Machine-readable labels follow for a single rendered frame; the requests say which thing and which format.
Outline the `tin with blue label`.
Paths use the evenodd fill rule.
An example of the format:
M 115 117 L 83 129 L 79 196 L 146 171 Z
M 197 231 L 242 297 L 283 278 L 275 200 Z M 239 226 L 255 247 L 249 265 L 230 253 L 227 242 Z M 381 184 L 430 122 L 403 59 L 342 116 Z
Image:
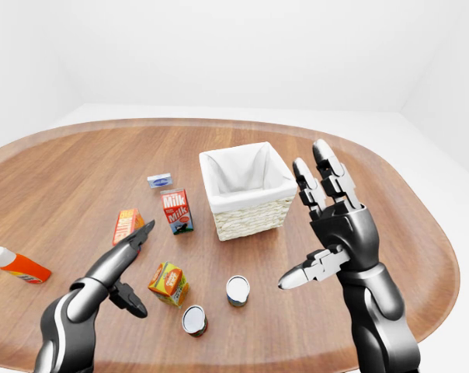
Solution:
M 226 284 L 228 301 L 235 307 L 242 307 L 248 301 L 250 285 L 248 280 L 241 275 L 234 275 Z

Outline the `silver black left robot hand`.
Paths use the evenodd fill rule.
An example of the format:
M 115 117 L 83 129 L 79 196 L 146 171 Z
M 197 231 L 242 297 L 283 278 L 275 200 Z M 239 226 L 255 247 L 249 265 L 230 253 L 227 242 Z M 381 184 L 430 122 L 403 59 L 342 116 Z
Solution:
M 121 283 L 120 276 L 137 258 L 141 245 L 148 239 L 148 234 L 154 226 L 155 221 L 148 222 L 118 242 L 93 264 L 82 278 L 84 287 L 68 307 L 68 317 L 72 322 L 88 319 L 106 298 L 138 318 L 148 315 L 146 307 L 135 295 L 133 288 L 129 284 Z

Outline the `orange juice carton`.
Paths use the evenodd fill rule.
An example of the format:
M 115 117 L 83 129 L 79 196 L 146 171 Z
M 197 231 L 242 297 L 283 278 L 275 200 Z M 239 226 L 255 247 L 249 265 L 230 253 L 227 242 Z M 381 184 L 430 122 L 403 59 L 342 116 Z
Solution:
M 160 263 L 155 271 L 148 289 L 162 302 L 181 308 L 189 290 L 189 283 L 179 267 L 164 262 Z

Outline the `red milk carton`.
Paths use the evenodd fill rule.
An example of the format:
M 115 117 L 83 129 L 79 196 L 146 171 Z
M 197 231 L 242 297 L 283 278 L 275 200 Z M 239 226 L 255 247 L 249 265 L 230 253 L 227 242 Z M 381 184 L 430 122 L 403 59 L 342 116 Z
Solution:
M 163 211 L 174 235 L 193 230 L 193 220 L 184 189 L 164 190 L 161 193 Z

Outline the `orange red printed box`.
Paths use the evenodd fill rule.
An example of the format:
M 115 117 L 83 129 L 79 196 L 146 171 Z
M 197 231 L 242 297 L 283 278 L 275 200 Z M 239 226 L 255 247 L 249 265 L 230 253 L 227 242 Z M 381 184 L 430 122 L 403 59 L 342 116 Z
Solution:
M 114 229 L 112 244 L 115 246 L 119 241 L 142 226 L 144 226 L 144 219 L 137 208 L 120 211 Z

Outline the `white lined wicker basket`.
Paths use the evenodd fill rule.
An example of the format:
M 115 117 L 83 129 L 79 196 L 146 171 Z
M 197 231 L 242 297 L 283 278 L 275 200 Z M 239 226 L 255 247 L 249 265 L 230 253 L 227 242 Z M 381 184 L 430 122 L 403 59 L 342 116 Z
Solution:
M 283 224 L 297 183 L 270 143 L 202 152 L 199 160 L 219 240 Z

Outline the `tin with red label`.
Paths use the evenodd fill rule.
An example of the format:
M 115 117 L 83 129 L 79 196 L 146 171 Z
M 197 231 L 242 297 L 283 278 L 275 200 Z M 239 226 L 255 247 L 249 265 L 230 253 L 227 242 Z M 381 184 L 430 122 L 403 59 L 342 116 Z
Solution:
M 201 336 L 207 329 L 208 320 L 200 305 L 191 305 L 182 316 L 182 327 L 190 336 Z

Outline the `orange bottle with white cap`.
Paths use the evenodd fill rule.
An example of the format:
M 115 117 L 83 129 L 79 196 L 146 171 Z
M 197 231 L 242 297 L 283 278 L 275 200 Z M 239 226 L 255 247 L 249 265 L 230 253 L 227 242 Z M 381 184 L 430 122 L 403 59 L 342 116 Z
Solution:
M 31 284 L 41 284 L 51 276 L 47 268 L 3 246 L 0 246 L 0 269 Z

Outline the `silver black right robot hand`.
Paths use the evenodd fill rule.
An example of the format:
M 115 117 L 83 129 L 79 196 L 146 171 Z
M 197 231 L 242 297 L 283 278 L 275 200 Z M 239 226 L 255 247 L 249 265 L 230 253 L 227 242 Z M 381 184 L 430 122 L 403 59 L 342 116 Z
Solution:
M 355 194 L 347 168 L 322 139 L 313 144 L 321 180 L 315 179 L 303 159 L 293 162 L 303 204 L 309 207 L 311 227 L 323 245 L 286 272 L 278 287 L 287 290 L 309 281 L 322 281 L 340 270 L 364 271 L 379 262 L 379 236 L 367 207 Z

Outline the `small blue white box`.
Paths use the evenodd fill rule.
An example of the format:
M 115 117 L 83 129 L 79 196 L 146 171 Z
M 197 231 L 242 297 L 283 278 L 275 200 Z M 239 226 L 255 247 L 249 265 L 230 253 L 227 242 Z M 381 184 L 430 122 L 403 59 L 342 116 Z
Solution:
M 173 184 L 171 173 L 148 176 L 147 181 L 151 189 Z

